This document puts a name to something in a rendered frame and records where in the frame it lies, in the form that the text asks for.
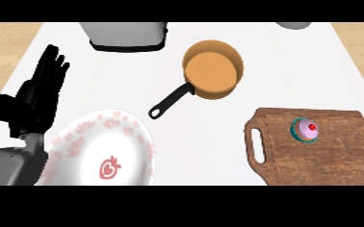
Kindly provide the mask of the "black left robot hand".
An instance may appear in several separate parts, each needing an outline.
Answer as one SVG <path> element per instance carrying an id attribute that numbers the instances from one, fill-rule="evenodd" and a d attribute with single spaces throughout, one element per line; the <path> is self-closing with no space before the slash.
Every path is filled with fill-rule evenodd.
<path id="1" fill-rule="evenodd" d="M 48 45 L 16 96 L 0 94 L 0 121 L 8 123 L 14 139 L 23 134 L 44 134 L 53 126 L 59 91 L 69 68 L 63 59 L 57 47 Z"/>

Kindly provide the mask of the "pink cupcake with red cherry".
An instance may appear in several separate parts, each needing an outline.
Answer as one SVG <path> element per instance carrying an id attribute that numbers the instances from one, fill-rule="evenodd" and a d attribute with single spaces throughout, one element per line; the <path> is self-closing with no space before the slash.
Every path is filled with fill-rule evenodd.
<path id="1" fill-rule="evenodd" d="M 290 125 L 290 135 L 298 142 L 313 143 L 318 139 L 316 124 L 303 117 L 294 118 Z"/>

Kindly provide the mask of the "brown wooden cutting board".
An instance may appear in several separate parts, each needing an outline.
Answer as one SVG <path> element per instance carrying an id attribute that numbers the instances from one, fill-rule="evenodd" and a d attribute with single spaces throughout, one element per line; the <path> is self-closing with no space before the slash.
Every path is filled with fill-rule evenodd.
<path id="1" fill-rule="evenodd" d="M 306 118 L 318 139 L 294 139 L 290 126 Z M 364 186 L 364 116 L 359 111 L 259 108 L 244 125 L 250 167 L 267 185 Z"/>

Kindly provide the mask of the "white plate with pink print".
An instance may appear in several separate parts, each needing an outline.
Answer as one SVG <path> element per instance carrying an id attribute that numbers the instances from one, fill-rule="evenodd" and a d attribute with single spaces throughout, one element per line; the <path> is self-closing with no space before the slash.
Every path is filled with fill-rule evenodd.
<path id="1" fill-rule="evenodd" d="M 155 176 L 155 144 L 139 118 L 116 109 L 81 116 L 47 146 L 38 186 L 146 186 Z"/>

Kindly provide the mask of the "pale grey appliance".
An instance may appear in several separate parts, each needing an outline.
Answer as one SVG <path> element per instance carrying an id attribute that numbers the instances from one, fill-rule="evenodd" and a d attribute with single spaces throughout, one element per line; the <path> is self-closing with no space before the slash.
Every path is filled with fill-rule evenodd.
<path id="1" fill-rule="evenodd" d="M 90 46 L 103 52 L 150 52 L 164 48 L 165 22 L 81 22 Z"/>

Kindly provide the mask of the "grey round object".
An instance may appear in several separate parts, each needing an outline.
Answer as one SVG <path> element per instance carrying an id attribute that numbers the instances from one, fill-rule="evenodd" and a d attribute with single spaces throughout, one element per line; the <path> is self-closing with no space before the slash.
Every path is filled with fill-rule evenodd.
<path id="1" fill-rule="evenodd" d="M 290 30 L 301 30 L 307 28 L 310 22 L 275 22 L 282 28 Z"/>

